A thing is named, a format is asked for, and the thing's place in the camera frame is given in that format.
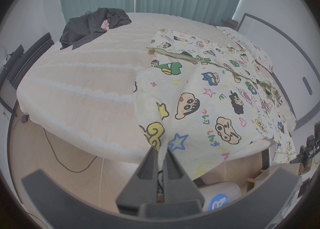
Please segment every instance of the pink star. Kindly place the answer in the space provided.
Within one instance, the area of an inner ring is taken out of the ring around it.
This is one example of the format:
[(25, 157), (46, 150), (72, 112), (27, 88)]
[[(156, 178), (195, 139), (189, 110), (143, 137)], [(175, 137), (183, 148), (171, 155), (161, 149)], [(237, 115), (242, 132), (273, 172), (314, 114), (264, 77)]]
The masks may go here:
[(251, 100), (254, 101), (255, 103), (257, 102), (257, 100), (253, 96), (251, 96)]
[(205, 88), (205, 92), (203, 94), (210, 95), (210, 97), (212, 97), (212, 95), (215, 95), (216, 93), (212, 92), (210, 89)]
[(267, 106), (268, 106), (268, 108), (271, 110), (271, 108), (273, 107), (273, 105), (271, 104), (271, 102), (270, 103), (267, 103), (266, 104)]

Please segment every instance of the pink scrunchie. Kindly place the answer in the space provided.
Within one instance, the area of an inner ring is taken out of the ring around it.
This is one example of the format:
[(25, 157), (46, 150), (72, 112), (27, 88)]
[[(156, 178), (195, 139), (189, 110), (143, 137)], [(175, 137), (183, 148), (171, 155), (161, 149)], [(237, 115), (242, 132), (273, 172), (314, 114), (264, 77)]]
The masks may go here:
[(109, 30), (109, 23), (108, 20), (104, 20), (103, 23), (101, 24), (101, 28), (104, 29), (105, 31)]

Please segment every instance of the white wall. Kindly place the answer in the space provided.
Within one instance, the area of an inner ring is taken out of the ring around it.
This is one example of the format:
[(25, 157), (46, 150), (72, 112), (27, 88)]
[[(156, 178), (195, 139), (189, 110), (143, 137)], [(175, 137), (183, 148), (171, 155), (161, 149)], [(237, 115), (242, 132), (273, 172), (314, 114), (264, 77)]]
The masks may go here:
[[(65, 21), (60, 0), (15, 0), (0, 25), (0, 44), (12, 53), (22, 44), (27, 51), (38, 39), (50, 32), (54, 42), (59, 41)], [(11, 107), (16, 101), (16, 91), (5, 82), (0, 91), (1, 98)], [(7, 160), (7, 134), (9, 121), (3, 114), (11, 114), (0, 105), (0, 170), (7, 184), (16, 195), (11, 181)]]
[[(320, 71), (320, 29), (303, 0), (240, 0), (232, 19), (240, 23), (244, 13), (254, 15), (274, 25), (293, 39)], [(314, 134), (313, 125), (320, 120), (320, 112), (307, 124), (293, 132), (299, 152), (306, 138)]]

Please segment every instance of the black jacket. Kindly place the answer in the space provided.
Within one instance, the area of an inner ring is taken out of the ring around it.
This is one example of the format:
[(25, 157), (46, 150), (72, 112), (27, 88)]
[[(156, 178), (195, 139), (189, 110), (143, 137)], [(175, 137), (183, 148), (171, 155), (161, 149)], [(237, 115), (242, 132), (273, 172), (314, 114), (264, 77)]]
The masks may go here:
[(72, 49), (76, 49), (106, 33), (101, 28), (104, 20), (108, 20), (110, 29), (131, 23), (129, 16), (118, 8), (98, 8), (93, 13), (70, 18), (60, 38), (60, 49), (70, 45), (73, 45)]

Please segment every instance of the mattress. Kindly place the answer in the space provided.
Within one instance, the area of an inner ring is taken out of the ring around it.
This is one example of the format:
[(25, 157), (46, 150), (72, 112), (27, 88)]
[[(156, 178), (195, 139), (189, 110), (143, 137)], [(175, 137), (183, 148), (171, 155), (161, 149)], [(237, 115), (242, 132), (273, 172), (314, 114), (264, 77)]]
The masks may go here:
[[(128, 15), (131, 24), (75, 50), (60, 50), (61, 44), (55, 43), (26, 73), (17, 98), (33, 122), (74, 146), (99, 157), (140, 163), (150, 145), (135, 119), (133, 91), (136, 74), (150, 67), (153, 51), (146, 46), (154, 33), (170, 28), (222, 46), (232, 40), (214, 26), (181, 17)], [(272, 78), (267, 70), (264, 73)], [(290, 112), (285, 116), (294, 121)], [(273, 143), (258, 141), (230, 159), (255, 154)]]

